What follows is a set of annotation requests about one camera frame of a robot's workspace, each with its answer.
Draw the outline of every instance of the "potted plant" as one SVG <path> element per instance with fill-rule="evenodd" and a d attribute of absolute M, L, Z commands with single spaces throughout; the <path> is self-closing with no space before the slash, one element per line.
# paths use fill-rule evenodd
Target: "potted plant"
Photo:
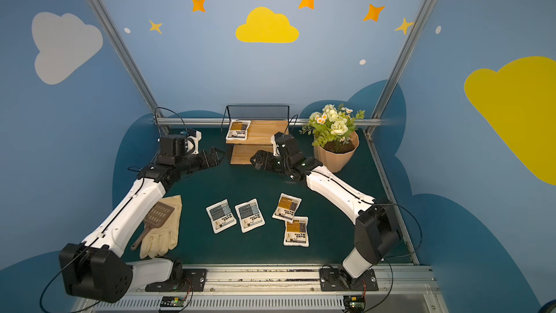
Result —
<path fill-rule="evenodd" d="M 309 117 L 309 124 L 299 131 L 302 134 L 313 135 L 315 141 L 315 157 L 333 172 L 339 172 L 353 156 L 359 146 L 359 137 L 355 133 L 355 120 L 365 116 L 365 110 L 359 110 L 355 117 L 353 110 L 344 107 L 338 109 L 328 104 L 323 112 L 314 112 Z"/>

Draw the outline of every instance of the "beige glove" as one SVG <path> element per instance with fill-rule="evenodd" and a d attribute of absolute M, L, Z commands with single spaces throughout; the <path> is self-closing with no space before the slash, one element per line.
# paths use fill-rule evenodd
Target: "beige glove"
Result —
<path fill-rule="evenodd" d="M 142 259 L 147 255 L 152 259 L 156 256 L 165 255 L 169 249 L 174 249 L 177 245 L 177 235 L 180 229 L 181 196 L 162 198 L 160 202 L 174 207 L 174 211 L 162 227 L 153 228 L 143 238 L 139 254 Z"/>

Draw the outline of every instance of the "brown spatula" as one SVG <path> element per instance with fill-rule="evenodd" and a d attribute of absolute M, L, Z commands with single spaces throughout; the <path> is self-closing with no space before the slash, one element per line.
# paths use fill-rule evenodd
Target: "brown spatula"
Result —
<path fill-rule="evenodd" d="M 168 218 L 170 217 L 170 214 L 172 214 L 173 210 L 173 207 L 165 205 L 162 202 L 157 202 L 151 208 L 151 210 L 149 210 L 147 215 L 145 215 L 145 218 L 143 219 L 143 222 L 145 223 L 145 229 L 143 230 L 139 238 L 137 238 L 135 243 L 133 243 L 133 245 L 131 246 L 131 250 L 135 250 L 137 249 L 137 247 L 139 247 L 139 244 L 141 244 L 141 241 L 147 235 L 147 233 L 149 233 L 150 230 L 152 230 L 153 228 L 162 227 L 166 220 L 168 220 Z"/>

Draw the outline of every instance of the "yellow star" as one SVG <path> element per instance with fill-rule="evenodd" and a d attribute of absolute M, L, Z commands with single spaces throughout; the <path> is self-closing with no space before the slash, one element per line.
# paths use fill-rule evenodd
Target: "yellow star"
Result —
<path fill-rule="evenodd" d="M 309 8 L 311 10 L 315 9 L 315 0 L 302 0 L 299 4 L 299 8 Z"/>
<path fill-rule="evenodd" d="M 149 20 L 149 22 L 152 24 L 151 28 L 149 30 L 155 30 L 158 31 L 160 34 L 162 34 L 162 32 L 160 31 L 160 26 L 161 24 L 154 24 L 151 20 Z"/>
<path fill-rule="evenodd" d="M 205 7 L 203 6 L 205 5 L 205 0 L 193 0 L 193 12 L 195 11 L 205 11 Z"/>
<path fill-rule="evenodd" d="M 396 31 L 396 30 L 403 30 L 403 31 L 404 31 L 404 35 L 406 35 L 406 34 L 407 34 L 407 29 L 408 29 L 409 26 L 412 25 L 412 24 L 413 24 L 413 22 L 407 23 L 407 21 L 405 20 L 405 17 L 404 17 L 404 22 L 402 23 L 402 25 L 399 26 L 398 28 L 394 29 L 394 31 Z"/>
<path fill-rule="evenodd" d="M 378 22 L 379 13 L 380 11 L 382 11 L 382 9 L 384 9 L 384 6 L 381 8 L 375 8 L 374 6 L 372 6 L 372 4 L 369 4 L 369 13 L 367 14 L 367 16 L 365 16 L 365 18 L 363 18 L 363 20 L 373 20 Z"/>

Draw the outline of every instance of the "food packet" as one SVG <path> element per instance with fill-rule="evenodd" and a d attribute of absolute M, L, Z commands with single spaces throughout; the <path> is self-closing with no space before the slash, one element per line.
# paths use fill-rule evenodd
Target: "food packet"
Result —
<path fill-rule="evenodd" d="M 226 135 L 227 141 L 246 141 L 247 140 L 247 128 L 251 125 L 251 121 L 248 120 L 232 120 L 230 122 L 230 127 L 228 128 L 228 134 Z"/>
<path fill-rule="evenodd" d="M 240 219 L 241 232 L 246 233 L 265 224 L 257 199 L 236 205 L 237 216 Z"/>
<path fill-rule="evenodd" d="M 222 232 L 226 228 L 237 224 L 237 220 L 233 216 L 227 199 L 224 199 L 222 202 L 215 203 L 206 209 L 208 217 L 211 220 L 212 231 L 214 231 L 214 233 Z"/>
<path fill-rule="evenodd" d="M 309 218 L 306 216 L 296 216 L 292 222 L 284 222 L 286 232 L 284 232 L 284 245 L 309 246 L 309 235 L 307 234 L 307 224 Z"/>
<path fill-rule="evenodd" d="M 297 208 L 299 208 L 300 203 L 301 198 L 282 193 L 280 195 L 280 199 L 278 200 L 278 206 L 276 207 L 274 214 L 272 214 L 272 217 L 274 219 L 291 222 L 294 219 L 295 212 L 297 211 Z"/>

